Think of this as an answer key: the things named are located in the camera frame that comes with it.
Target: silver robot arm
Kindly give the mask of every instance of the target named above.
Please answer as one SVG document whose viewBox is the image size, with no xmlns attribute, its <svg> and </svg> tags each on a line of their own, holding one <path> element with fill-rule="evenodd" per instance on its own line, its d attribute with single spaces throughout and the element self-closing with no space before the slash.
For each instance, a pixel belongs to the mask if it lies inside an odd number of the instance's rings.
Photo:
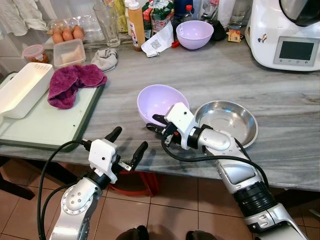
<svg viewBox="0 0 320 240">
<path fill-rule="evenodd" d="M 148 148 L 147 142 L 140 145 L 133 154 L 132 161 L 126 164 L 120 161 L 117 146 L 113 144 L 121 130 L 121 127 L 117 127 L 105 139 L 87 141 L 85 147 L 90 151 L 88 160 L 92 171 L 63 194 L 60 216 L 50 240 L 86 240 L 91 216 L 103 190 L 109 183 L 117 181 L 117 174 L 123 169 L 133 171 L 139 164 Z"/>
<path fill-rule="evenodd" d="M 234 137 L 210 126 L 199 127 L 194 115 L 181 102 L 169 109 L 162 123 L 167 124 L 165 128 L 155 127 L 152 123 L 147 124 L 147 128 L 161 133 L 167 146 L 176 139 L 185 150 L 202 148 L 206 155 L 248 160 L 238 150 Z M 175 131 L 180 135 L 178 140 Z M 216 167 L 226 188 L 237 201 L 247 227 L 252 233 L 258 234 L 257 240 L 308 239 L 284 206 L 275 201 L 255 167 L 238 160 L 222 158 L 216 160 Z"/>
</svg>

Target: lavender plastic bowl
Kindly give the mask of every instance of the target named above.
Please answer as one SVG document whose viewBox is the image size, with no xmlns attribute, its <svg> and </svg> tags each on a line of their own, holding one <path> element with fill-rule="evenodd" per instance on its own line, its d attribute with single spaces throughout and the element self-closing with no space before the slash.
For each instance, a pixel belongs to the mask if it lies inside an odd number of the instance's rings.
<svg viewBox="0 0 320 240">
<path fill-rule="evenodd" d="M 214 27 L 211 24 L 199 20 L 185 21 L 176 28 L 180 44 L 190 50 L 206 45 L 213 33 Z"/>
<path fill-rule="evenodd" d="M 145 87 L 136 100 L 143 121 L 146 124 L 153 123 L 163 127 L 164 125 L 154 120 L 152 116 L 154 114 L 165 115 L 172 105 L 179 102 L 184 103 L 189 108 L 189 103 L 181 92 L 171 86 L 161 84 Z"/>
</svg>

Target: kitchen counter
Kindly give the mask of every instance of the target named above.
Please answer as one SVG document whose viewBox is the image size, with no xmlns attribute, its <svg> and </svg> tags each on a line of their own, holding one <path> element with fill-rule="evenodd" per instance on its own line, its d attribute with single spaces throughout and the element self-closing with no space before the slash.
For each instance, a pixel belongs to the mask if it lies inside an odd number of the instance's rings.
<svg viewBox="0 0 320 240">
<path fill-rule="evenodd" d="M 218 179 L 213 161 L 187 163 L 167 156 L 155 133 L 147 130 L 137 109 L 137 96 L 152 84 L 170 85 L 184 94 L 194 113 L 212 100 L 229 100 L 256 117 L 259 134 L 247 152 L 260 165 L 271 186 L 320 191 L 320 72 L 270 69 L 257 63 L 246 44 L 211 42 L 195 50 L 170 48 L 147 58 L 130 44 L 118 49 L 119 63 L 95 107 L 84 138 L 103 138 L 123 128 L 115 142 L 121 159 L 129 161 L 142 141 L 149 144 L 137 170 Z M 87 50 L 87 59 L 94 52 Z M 51 151 L 0 146 L 0 155 L 46 160 Z M 180 151 L 201 157 L 199 151 Z M 59 153 L 54 160 L 88 165 L 82 146 Z"/>
</svg>

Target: metal bowl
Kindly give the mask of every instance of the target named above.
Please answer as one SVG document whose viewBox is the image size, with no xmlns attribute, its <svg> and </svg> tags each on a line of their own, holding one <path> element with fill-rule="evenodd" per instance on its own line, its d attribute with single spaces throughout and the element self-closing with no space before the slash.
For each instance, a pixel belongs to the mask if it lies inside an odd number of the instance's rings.
<svg viewBox="0 0 320 240">
<path fill-rule="evenodd" d="M 245 107 L 232 101 L 214 100 L 199 107 L 195 121 L 216 130 L 223 130 L 236 138 L 244 148 L 250 146 L 258 136 L 258 122 Z"/>
</svg>

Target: purple towel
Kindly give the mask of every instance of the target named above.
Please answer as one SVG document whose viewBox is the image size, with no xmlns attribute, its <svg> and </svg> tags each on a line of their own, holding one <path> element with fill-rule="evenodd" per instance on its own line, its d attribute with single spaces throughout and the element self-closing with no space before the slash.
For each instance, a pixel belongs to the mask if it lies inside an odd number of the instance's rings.
<svg viewBox="0 0 320 240">
<path fill-rule="evenodd" d="M 107 77 L 96 65 L 66 66 L 54 72 L 48 102 L 59 109 L 71 108 L 78 88 L 96 88 L 107 82 Z"/>
</svg>

